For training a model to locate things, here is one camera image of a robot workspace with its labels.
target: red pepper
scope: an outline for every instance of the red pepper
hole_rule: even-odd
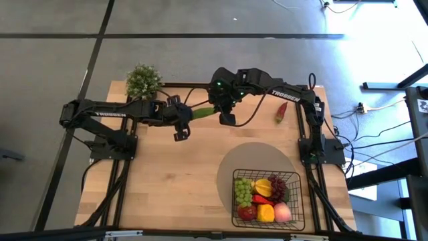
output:
[[[278,109],[278,111],[276,112],[276,115],[275,115],[275,121],[276,121],[278,124],[280,124],[280,123],[281,123],[281,121],[282,121],[282,119],[284,118],[284,115],[285,115],[286,110],[287,110],[287,104],[288,104],[288,102],[283,103],[283,104],[280,106],[280,108]]]
[[[253,203],[255,204],[270,204],[273,206],[275,206],[275,204],[269,200],[267,200],[266,198],[260,196],[260,195],[253,195]]]

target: yellow fruit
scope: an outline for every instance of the yellow fruit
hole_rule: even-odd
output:
[[[274,207],[270,204],[260,204],[257,207],[257,221],[273,222],[275,220]]]
[[[259,179],[255,183],[255,191],[258,194],[270,197],[272,195],[272,186],[270,185],[270,181],[267,179]]]

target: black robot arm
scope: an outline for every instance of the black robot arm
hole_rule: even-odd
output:
[[[174,126],[175,141],[190,136],[189,121],[193,118],[190,107],[181,103],[179,96],[167,101],[136,99],[129,103],[73,100],[62,108],[60,124],[66,129],[82,128],[95,134],[94,141],[85,141],[91,148],[92,159],[133,159],[137,136],[126,131],[113,130],[94,120],[93,116],[128,117],[148,126]]]
[[[303,106],[306,122],[310,127],[310,143],[307,153],[317,157],[324,156],[324,135],[321,126],[324,122],[324,102],[313,90],[287,84],[281,78],[272,78],[257,68],[238,70],[236,74],[219,68],[213,75],[208,89],[209,102],[221,112],[222,125],[235,125],[235,116],[230,114],[236,102],[241,102],[247,94],[271,94],[279,98],[297,102]]]

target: green grapes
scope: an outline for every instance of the green grapes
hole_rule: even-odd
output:
[[[251,180],[245,177],[235,180],[235,200],[242,208],[251,207]]]

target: peach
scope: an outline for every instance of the peach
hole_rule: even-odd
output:
[[[278,203],[275,205],[274,210],[276,222],[288,222],[292,219],[292,213],[287,204]]]

